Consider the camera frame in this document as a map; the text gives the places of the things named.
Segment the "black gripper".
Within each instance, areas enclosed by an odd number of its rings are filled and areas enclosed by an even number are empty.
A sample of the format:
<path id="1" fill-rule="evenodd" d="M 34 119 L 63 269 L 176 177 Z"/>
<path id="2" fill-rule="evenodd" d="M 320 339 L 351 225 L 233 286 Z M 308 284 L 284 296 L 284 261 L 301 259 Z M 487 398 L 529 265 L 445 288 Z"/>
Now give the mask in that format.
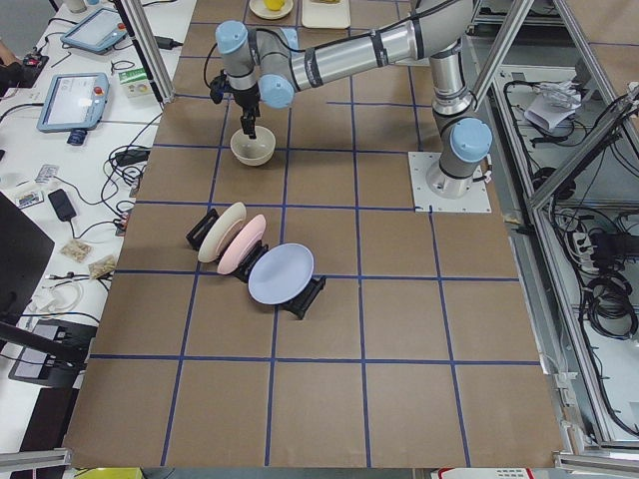
<path id="1" fill-rule="evenodd" d="M 241 124 L 244 134 L 251 140 L 256 138 L 256 118 L 260 113 L 260 91 L 258 89 L 241 90 L 238 92 L 238 105 L 243 109 Z"/>

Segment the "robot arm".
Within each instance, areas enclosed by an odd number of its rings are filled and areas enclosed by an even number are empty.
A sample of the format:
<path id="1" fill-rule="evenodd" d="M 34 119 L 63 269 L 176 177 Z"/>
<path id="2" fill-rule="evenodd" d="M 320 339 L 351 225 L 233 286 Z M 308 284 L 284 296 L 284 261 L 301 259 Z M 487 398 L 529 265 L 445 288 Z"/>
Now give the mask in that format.
<path id="1" fill-rule="evenodd" d="M 406 59 L 426 59 L 434 88 L 433 117 L 442 141 L 426 182 L 436 195 L 460 199 L 493 140 L 489 127 L 471 111 L 475 96 L 463 77 L 462 35 L 472 12 L 468 0 L 417 1 L 403 20 L 305 49 L 282 29 L 225 21 L 215 32 L 223 69 L 209 84 L 210 97 L 220 103 L 230 94 L 242 109 L 244 134 L 254 138 L 261 104 L 285 108 L 300 91 Z"/>

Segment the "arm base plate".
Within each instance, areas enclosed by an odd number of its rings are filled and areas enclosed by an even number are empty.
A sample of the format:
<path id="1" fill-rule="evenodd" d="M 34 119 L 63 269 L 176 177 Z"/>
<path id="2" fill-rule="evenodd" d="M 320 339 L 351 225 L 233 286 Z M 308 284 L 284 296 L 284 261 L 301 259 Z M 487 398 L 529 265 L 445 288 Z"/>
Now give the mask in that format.
<path id="1" fill-rule="evenodd" d="M 466 179 L 453 179 L 440 169 L 437 152 L 409 152 L 408 164 L 417 213 L 490 214 L 492 208 L 481 166 Z"/>

